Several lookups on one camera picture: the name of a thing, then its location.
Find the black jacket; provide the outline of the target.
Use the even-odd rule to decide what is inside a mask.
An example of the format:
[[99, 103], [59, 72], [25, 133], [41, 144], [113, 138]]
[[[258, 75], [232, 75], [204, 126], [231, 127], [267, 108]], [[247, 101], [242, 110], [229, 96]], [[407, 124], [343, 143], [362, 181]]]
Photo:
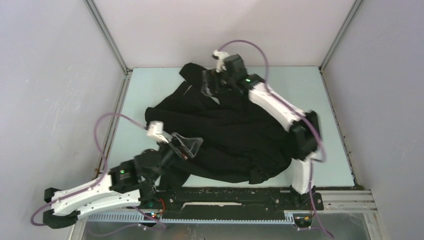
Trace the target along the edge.
[[164, 171], [159, 189], [177, 190], [192, 175], [261, 184], [285, 171], [292, 159], [280, 123], [239, 94], [228, 92], [217, 100], [203, 95], [203, 71], [198, 64], [185, 64], [179, 87], [144, 113], [147, 123], [162, 122], [169, 134], [203, 139], [194, 159], [177, 160]]

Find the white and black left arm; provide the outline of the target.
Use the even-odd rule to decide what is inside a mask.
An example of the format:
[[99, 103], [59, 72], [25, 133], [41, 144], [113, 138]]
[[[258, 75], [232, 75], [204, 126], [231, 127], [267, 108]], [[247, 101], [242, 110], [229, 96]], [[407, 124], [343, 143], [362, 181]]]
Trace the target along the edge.
[[51, 203], [42, 222], [51, 229], [74, 225], [90, 215], [118, 208], [153, 208], [158, 202], [156, 181], [174, 162], [192, 160], [204, 140], [172, 133], [158, 141], [158, 149], [145, 149], [108, 173], [80, 186], [59, 190], [47, 188], [44, 200]]

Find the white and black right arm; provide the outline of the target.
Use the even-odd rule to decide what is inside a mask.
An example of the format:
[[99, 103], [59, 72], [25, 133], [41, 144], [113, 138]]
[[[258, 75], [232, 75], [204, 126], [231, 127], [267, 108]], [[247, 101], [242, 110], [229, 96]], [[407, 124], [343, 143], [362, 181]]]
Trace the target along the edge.
[[320, 146], [320, 126], [314, 111], [305, 112], [278, 95], [257, 74], [248, 74], [240, 55], [215, 50], [215, 68], [202, 72], [201, 92], [216, 98], [227, 92], [246, 97], [276, 119], [288, 133], [288, 154], [293, 163], [291, 204], [304, 209], [311, 202], [312, 162]]

